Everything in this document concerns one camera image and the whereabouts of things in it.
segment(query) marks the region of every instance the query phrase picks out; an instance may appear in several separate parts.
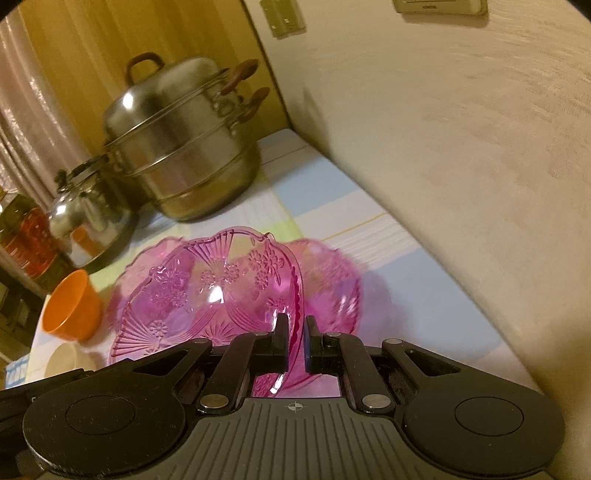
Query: stainless steel kettle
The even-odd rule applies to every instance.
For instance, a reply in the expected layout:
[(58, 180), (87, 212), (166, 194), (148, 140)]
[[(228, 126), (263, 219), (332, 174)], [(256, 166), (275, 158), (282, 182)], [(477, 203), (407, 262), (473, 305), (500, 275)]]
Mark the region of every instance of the stainless steel kettle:
[(137, 215), (117, 187), (101, 173), (105, 155), (91, 158), (70, 173), (58, 171), (59, 197), (49, 213), (51, 234), (78, 268), (94, 273), (125, 248)]

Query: white bowl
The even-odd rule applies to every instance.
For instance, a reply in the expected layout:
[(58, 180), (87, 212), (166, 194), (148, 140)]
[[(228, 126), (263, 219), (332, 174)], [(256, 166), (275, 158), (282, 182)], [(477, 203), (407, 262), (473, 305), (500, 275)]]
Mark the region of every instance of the white bowl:
[(78, 368), (96, 370), (97, 366), (90, 355), (84, 353), (75, 343), (62, 343), (51, 354), (45, 368), (45, 378), (70, 372)]

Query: beige wall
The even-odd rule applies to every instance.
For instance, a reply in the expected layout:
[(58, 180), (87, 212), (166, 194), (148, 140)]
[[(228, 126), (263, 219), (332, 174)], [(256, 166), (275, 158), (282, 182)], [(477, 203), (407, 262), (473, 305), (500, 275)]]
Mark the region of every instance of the beige wall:
[(566, 0), (298, 2), (307, 32), (276, 40), (246, 0), (295, 127), (500, 327), (569, 420), (557, 476), (591, 478), (591, 24)]

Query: red label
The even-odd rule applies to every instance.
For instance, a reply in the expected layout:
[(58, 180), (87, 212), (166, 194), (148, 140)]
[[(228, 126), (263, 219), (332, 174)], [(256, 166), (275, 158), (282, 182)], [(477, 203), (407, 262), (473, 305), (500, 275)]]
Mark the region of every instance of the red label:
[(6, 251), (32, 279), (38, 278), (56, 259), (57, 244), (49, 231), (49, 221), (39, 207), (26, 215)]

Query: table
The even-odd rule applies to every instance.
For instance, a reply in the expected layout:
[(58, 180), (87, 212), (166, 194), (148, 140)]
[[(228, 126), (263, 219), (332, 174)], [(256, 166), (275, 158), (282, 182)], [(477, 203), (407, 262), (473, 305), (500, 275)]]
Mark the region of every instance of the table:
[[(91, 281), (108, 304), (116, 279), (144, 248), (168, 236), (211, 236), (235, 225), (272, 232), (281, 242), (317, 238), (339, 248), (363, 272), (363, 306), (356, 334), (366, 345), (403, 338), (428, 350), (537, 389), (509, 346), (465, 292), (387, 211), (292, 130), (259, 142), (262, 169), (229, 207), (195, 223), (175, 223), (146, 208), (127, 249)], [(113, 333), (103, 323), (82, 348), (106, 364)], [(27, 381), (43, 377), (62, 340), (35, 333)], [(302, 397), (334, 391), (322, 378), (298, 390)]]

